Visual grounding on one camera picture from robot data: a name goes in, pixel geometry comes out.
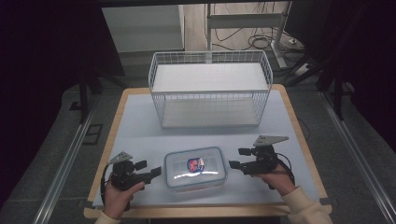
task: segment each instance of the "metal frame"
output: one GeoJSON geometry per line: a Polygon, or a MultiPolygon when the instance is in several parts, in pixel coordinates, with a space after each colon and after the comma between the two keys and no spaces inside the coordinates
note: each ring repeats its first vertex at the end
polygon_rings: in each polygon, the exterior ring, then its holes
{"type": "Polygon", "coordinates": [[[279,50],[279,41],[285,28],[286,19],[290,9],[288,2],[283,8],[282,13],[271,14],[238,14],[238,15],[211,15],[210,4],[207,4],[206,12],[206,48],[212,50],[212,29],[230,28],[256,28],[256,27],[277,27],[278,32],[271,49],[276,56],[276,61],[280,68],[286,68],[285,60],[279,50]]]}

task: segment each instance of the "cable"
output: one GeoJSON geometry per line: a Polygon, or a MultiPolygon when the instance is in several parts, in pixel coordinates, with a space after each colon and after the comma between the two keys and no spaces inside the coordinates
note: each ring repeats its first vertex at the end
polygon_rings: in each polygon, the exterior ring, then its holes
{"type": "Polygon", "coordinates": [[[245,49],[229,49],[229,48],[227,48],[227,47],[225,47],[225,46],[222,46],[222,45],[220,45],[220,44],[212,44],[213,46],[218,46],[218,47],[221,47],[221,48],[224,48],[224,49],[228,49],[228,50],[247,50],[247,49],[250,49],[251,48],[251,46],[249,46],[249,47],[247,47],[247,48],[245,48],[245,49]]]}
{"type": "Polygon", "coordinates": [[[289,163],[289,168],[290,168],[290,171],[291,171],[291,162],[290,162],[290,160],[289,160],[285,155],[283,155],[283,154],[281,154],[281,153],[276,153],[276,155],[282,156],[282,157],[284,157],[284,158],[288,161],[288,163],[289,163]]]}
{"type": "Polygon", "coordinates": [[[305,138],[305,141],[308,141],[309,137],[311,136],[311,130],[309,130],[308,125],[306,125],[306,123],[302,119],[297,117],[297,120],[299,120],[305,126],[306,130],[308,131],[308,136],[305,138]]]}
{"type": "Polygon", "coordinates": [[[106,164],[105,169],[102,173],[102,178],[100,179],[100,197],[102,198],[102,203],[105,204],[105,190],[106,190],[106,171],[108,164],[106,164]]]}

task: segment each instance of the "plastic food container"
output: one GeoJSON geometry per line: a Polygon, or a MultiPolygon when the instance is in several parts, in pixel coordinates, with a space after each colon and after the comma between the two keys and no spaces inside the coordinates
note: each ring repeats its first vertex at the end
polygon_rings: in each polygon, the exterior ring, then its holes
{"type": "Polygon", "coordinates": [[[227,178],[219,147],[169,153],[164,169],[167,187],[178,192],[220,186],[227,178]]]}

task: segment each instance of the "metal bracket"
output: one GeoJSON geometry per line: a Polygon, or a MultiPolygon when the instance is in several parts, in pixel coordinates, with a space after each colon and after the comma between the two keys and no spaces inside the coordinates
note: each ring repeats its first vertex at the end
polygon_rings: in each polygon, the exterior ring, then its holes
{"type": "Polygon", "coordinates": [[[122,152],[119,153],[119,155],[117,155],[113,159],[111,159],[110,162],[108,163],[108,165],[114,164],[114,163],[118,163],[118,162],[122,162],[122,161],[128,161],[131,158],[132,158],[131,155],[129,155],[128,153],[122,151],[122,152]]]}
{"type": "Polygon", "coordinates": [[[254,142],[254,147],[267,147],[271,146],[272,144],[283,142],[288,140],[287,136],[268,136],[268,135],[260,135],[256,142],[254,142]]]}

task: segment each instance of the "wire basket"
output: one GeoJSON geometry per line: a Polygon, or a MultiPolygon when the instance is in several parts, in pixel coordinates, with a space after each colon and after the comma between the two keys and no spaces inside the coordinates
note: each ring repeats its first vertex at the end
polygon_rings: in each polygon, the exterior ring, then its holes
{"type": "Polygon", "coordinates": [[[272,82],[262,50],[157,52],[148,74],[163,128],[258,126],[272,82]]]}

